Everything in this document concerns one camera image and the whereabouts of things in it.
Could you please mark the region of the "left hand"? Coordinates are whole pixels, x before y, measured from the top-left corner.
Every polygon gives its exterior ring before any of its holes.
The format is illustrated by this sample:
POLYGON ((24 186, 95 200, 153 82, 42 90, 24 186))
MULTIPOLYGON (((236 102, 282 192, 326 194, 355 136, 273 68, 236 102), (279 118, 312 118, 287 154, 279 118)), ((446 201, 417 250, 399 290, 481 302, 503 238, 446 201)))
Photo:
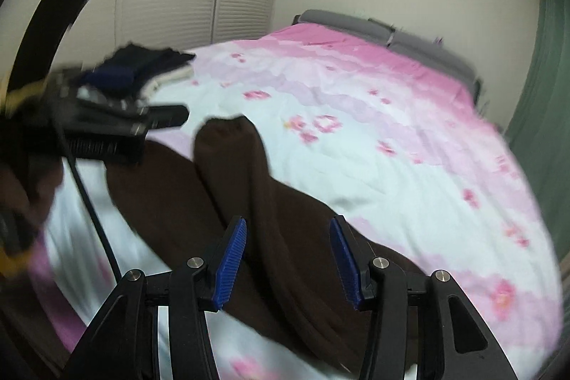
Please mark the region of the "left hand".
POLYGON ((1 112, 1 279, 22 273, 63 181, 63 149, 38 98, 1 112))

